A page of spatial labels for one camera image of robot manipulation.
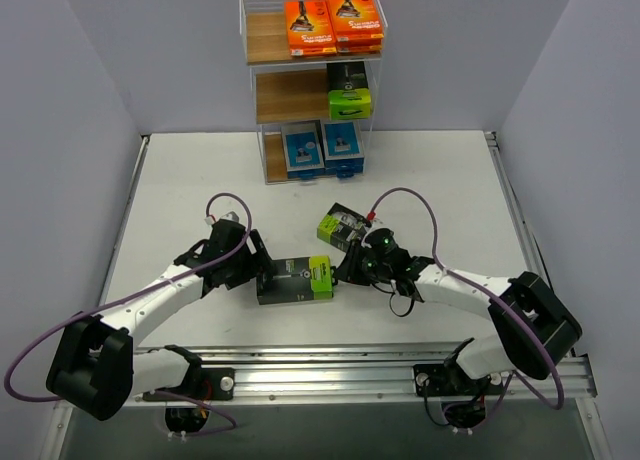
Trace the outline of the black box with face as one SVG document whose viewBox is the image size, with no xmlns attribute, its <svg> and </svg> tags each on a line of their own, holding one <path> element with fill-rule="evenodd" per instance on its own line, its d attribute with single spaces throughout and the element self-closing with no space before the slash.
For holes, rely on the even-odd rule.
<svg viewBox="0 0 640 460">
<path fill-rule="evenodd" d="M 317 226 L 316 236 L 346 253 L 351 242 L 361 241 L 371 226 L 365 216 L 340 203 L 334 203 Z"/>
</svg>

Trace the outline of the large orange Fusion5 razor box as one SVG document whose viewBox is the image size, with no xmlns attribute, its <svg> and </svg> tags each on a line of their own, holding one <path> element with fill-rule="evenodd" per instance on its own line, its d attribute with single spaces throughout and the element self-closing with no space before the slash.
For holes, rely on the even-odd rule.
<svg viewBox="0 0 640 460">
<path fill-rule="evenodd" d="M 288 49 L 292 57 L 337 54 L 326 0 L 289 0 L 284 3 L 284 13 Z"/>
</svg>

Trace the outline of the blue Harry's box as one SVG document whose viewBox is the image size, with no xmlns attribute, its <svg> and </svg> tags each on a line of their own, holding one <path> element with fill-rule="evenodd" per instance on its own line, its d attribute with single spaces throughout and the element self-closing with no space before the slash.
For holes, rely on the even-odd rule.
<svg viewBox="0 0 640 460">
<path fill-rule="evenodd" d="M 360 128 L 355 121 L 323 121 L 321 128 L 327 160 L 352 160 L 364 157 Z"/>
<path fill-rule="evenodd" d="M 289 123 L 281 127 L 288 179 L 313 179 L 325 171 L 315 122 Z"/>
</svg>

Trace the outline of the black green razor box front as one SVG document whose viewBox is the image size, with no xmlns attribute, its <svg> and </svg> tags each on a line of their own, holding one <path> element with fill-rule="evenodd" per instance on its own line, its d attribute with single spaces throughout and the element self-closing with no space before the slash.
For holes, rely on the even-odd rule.
<svg viewBox="0 0 640 460">
<path fill-rule="evenodd" d="M 326 255 L 276 259 L 256 278 L 256 296 L 261 306 L 331 300 L 337 283 Z"/>
</svg>

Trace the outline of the black green razor box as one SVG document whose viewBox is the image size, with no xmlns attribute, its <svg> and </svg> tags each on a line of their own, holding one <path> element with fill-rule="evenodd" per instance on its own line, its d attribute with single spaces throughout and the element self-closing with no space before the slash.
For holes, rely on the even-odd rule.
<svg viewBox="0 0 640 460">
<path fill-rule="evenodd" d="M 256 296 L 261 306 L 331 300 L 337 283 L 326 255 L 276 259 L 256 278 Z"/>
<path fill-rule="evenodd" d="M 329 63 L 326 72 L 329 118 L 368 119 L 373 112 L 373 106 L 365 63 Z"/>
</svg>

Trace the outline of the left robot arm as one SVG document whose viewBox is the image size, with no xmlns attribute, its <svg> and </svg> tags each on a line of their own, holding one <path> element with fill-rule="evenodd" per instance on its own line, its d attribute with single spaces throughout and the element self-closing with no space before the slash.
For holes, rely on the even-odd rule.
<svg viewBox="0 0 640 460">
<path fill-rule="evenodd" d="M 62 333 L 46 378 L 49 392 L 98 420 L 113 417 L 132 396 L 200 400 L 208 393 L 202 360 L 177 345 L 137 353 L 141 342 L 182 308 L 221 286 L 271 282 L 276 264 L 257 230 L 216 221 L 208 238 L 176 257 L 141 296 L 112 302 Z"/>
</svg>

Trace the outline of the narrow orange Fusion5 razor box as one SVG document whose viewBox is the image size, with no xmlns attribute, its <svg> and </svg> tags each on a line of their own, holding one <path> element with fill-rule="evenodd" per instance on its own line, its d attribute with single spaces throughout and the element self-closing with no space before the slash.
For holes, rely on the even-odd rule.
<svg viewBox="0 0 640 460">
<path fill-rule="evenodd" d="M 384 26 L 374 0 L 327 0 L 331 24 L 339 43 L 384 38 Z"/>
</svg>

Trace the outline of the grey blue razor box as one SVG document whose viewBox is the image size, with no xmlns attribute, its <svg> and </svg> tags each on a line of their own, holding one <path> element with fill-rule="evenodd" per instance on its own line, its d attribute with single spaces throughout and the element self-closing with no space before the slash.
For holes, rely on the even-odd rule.
<svg viewBox="0 0 640 460">
<path fill-rule="evenodd" d="M 364 159 L 338 159 L 325 161 L 325 174 L 340 179 L 351 178 L 364 170 Z"/>
</svg>

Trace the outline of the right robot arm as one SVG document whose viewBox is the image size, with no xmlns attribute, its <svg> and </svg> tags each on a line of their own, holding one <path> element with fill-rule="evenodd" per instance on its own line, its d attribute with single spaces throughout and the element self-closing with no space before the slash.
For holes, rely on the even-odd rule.
<svg viewBox="0 0 640 460">
<path fill-rule="evenodd" d="M 360 286 L 387 285 L 416 303 L 438 303 L 485 318 L 493 335 L 463 343 L 444 368 L 444 380 L 464 393 L 481 378 L 518 370 L 544 380 L 583 331 L 577 319 L 538 275 L 516 278 L 445 270 L 430 257 L 398 246 L 388 228 L 351 241 L 334 277 Z"/>
</svg>

